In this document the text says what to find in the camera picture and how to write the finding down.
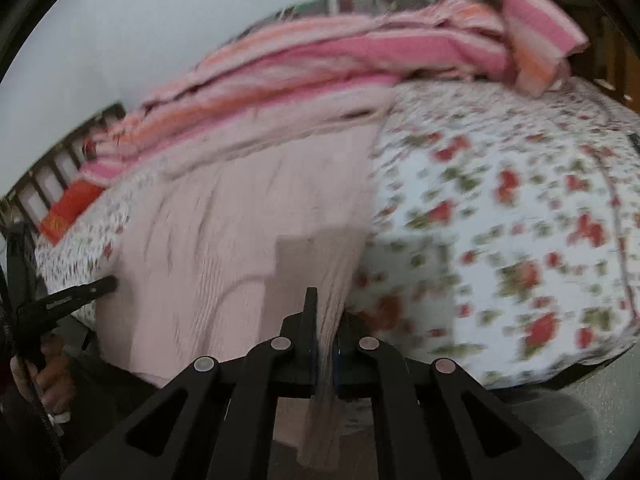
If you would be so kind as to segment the left hand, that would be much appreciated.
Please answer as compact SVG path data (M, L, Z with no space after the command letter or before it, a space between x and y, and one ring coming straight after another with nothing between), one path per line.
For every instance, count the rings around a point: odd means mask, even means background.
M68 411L76 393L72 374L70 374L70 357L64 351L65 341L61 336L48 335L42 340L41 354L46 359L46 366L37 370L34 364L26 362L24 372L17 356L11 359L11 373L16 388L26 401L34 400L29 389L29 381L36 386L43 407L53 415L61 415Z

